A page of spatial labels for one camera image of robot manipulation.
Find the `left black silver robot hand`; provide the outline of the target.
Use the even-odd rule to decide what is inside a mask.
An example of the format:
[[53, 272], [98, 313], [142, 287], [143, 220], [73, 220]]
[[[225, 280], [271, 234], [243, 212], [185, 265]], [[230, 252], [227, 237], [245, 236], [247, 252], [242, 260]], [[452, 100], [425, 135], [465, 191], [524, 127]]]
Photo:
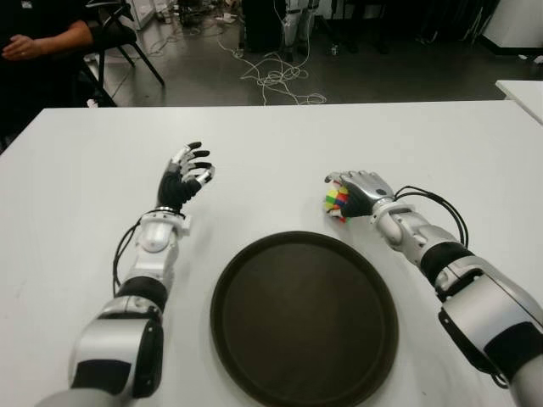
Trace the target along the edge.
[[183, 146], [169, 160], [160, 179], [156, 207], [179, 212], [215, 176], [215, 166], [198, 161], [210, 156], [202, 149], [202, 142], [191, 142]]

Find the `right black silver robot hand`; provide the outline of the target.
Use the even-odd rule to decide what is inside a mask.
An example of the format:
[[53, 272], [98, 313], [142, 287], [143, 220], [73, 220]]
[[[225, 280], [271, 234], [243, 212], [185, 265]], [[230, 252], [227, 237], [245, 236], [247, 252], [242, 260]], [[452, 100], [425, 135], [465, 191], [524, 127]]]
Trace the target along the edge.
[[326, 176], [325, 182], [332, 182], [335, 187], [324, 202], [325, 212], [333, 218], [370, 216], [375, 208], [395, 200], [391, 187], [374, 172], [334, 171]]

